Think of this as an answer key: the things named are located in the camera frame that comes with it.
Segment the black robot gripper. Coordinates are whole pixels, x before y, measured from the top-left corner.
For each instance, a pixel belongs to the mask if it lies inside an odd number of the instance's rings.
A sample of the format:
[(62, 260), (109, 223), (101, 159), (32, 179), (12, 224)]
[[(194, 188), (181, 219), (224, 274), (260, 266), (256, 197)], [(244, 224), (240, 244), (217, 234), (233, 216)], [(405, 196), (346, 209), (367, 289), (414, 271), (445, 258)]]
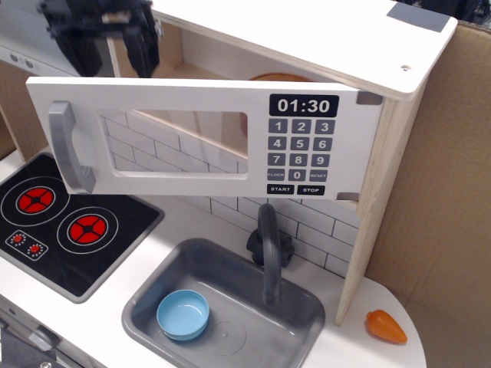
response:
[(38, 11), (61, 52), (82, 77), (94, 77), (103, 65), (90, 38), (122, 36), (138, 77), (151, 77), (160, 63), (151, 5), (151, 1), (41, 1)]

